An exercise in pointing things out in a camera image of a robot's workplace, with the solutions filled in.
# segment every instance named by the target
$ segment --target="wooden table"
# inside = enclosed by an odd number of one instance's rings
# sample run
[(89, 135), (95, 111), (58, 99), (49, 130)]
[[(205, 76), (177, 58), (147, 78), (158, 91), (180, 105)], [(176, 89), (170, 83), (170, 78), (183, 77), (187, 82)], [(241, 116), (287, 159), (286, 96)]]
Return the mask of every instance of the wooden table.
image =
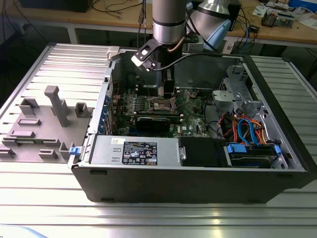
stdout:
[[(279, 26), (264, 27), (261, 25), (262, 18), (252, 15), (255, 7), (260, 5), (259, 1), (241, 0), (241, 2), (246, 17), (250, 20), (251, 24), (260, 27), (258, 37), (255, 40), (256, 43), (317, 48), (317, 30), (299, 22), (295, 22), (292, 28)], [(223, 52), (229, 54), (234, 43), (238, 41), (238, 38), (241, 40), (244, 34), (241, 24), (235, 24), (234, 30), (228, 32), (225, 38), (227, 42)]]
[[(106, 0), (107, 5), (119, 2), (122, 1)], [(293, 28), (263, 27), (261, 26), (261, 18), (252, 15), (253, 8), (255, 8), (257, 5), (260, 5), (260, 3), (257, 0), (241, 0), (241, 2), (243, 4), (246, 17), (252, 22), (251, 24), (260, 27), (260, 31), (256, 39), (257, 43), (317, 48), (316, 30), (298, 22), (294, 23)], [(115, 10), (138, 3), (138, 0), (129, 0), (123, 5), (113, 6), (110, 7), (110, 9)], [(104, 12), (96, 11), (92, 8), (90, 8), (86, 13), (77, 13), (60, 10), (22, 8), (19, 2), (17, 2), (17, 4), (23, 14), (35, 25), (50, 25), (67, 28), (72, 44), (78, 43), (75, 31), (76, 28), (137, 32), (139, 27), (138, 17), (141, 9), (140, 5), (121, 11), (121, 19), (118, 19), (117, 17), (111, 16)], [(95, 7), (100, 10), (105, 10), (104, 0), (100, 0), (95, 5)], [(9, 15), (11, 22), (14, 21), (15, 23), (19, 24), (27, 23), (12, 4), (12, 0), (7, 0), (7, 14)], [(147, 4), (146, 25), (147, 32), (152, 34), (152, 4)], [(244, 31), (242, 30), (240, 23), (237, 23), (234, 31), (228, 32), (225, 38), (227, 43), (224, 48), (224, 53), (230, 53), (233, 44), (236, 41), (241, 40), (241, 37), (243, 36)]]

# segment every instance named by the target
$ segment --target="power cable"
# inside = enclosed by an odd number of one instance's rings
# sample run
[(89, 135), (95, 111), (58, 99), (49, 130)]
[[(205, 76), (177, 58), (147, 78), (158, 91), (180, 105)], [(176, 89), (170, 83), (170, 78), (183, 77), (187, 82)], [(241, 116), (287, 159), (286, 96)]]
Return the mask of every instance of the power cable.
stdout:
[(168, 69), (170, 67), (172, 67), (173, 65), (183, 61), (184, 59), (188, 58), (188, 57), (192, 57), (192, 56), (211, 56), (211, 57), (220, 57), (220, 54), (215, 54), (215, 53), (208, 53), (208, 52), (196, 52), (196, 53), (191, 53), (188, 55), (185, 55), (177, 60), (175, 60), (173, 63), (170, 63), (168, 66), (162, 67), (162, 68), (151, 68), (152, 71), (162, 71), (165, 69)]

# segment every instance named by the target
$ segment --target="aluminum profile table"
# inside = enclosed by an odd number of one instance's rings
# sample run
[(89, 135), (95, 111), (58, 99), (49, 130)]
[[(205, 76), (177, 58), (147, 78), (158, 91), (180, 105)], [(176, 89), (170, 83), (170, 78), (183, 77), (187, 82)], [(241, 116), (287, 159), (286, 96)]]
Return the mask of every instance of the aluminum profile table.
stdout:
[(252, 59), (308, 152), (317, 162), (316, 91), (293, 63), (273, 57), (253, 56)]
[[(39, 104), (49, 103), (43, 96), (48, 83), (60, 87), (60, 98), (68, 105), (85, 99), (88, 106), (94, 107), (108, 65), (107, 51), (108, 47), (81, 45), (47, 47), (0, 110), (1, 136), (20, 113), (17, 104), (23, 97), (31, 95)], [(261, 64), (272, 63), (273, 59), (254, 60)], [(310, 88), (298, 78), (300, 74), (291, 63), (285, 65), (293, 73), (289, 80), (295, 85), (298, 80)], [(274, 78), (269, 75), (265, 76), (267, 80)], [(302, 115), (292, 110), (289, 115), (294, 119)], [(0, 224), (27, 226), (50, 238), (315, 237), (317, 181), (300, 190), (287, 190), (261, 205), (94, 203), (87, 199), (66, 164), (0, 163)]]

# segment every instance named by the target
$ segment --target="cable connector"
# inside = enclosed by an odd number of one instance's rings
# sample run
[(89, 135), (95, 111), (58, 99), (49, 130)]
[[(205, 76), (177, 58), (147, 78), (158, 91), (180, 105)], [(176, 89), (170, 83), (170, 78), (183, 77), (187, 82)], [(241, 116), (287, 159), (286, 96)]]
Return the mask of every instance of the cable connector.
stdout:
[(143, 9), (142, 9), (141, 12), (140, 12), (138, 22), (139, 22), (139, 24), (143, 24), (143, 22), (144, 22), (144, 12), (143, 12)]

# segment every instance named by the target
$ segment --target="yellow cable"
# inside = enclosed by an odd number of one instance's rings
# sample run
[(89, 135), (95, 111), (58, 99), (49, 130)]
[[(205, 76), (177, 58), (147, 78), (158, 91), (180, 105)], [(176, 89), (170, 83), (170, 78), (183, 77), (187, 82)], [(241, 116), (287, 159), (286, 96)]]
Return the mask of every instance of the yellow cable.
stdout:
[(267, 145), (267, 142), (265, 141), (265, 137), (264, 137), (264, 129), (262, 129), (262, 138), (263, 138), (264, 144)]

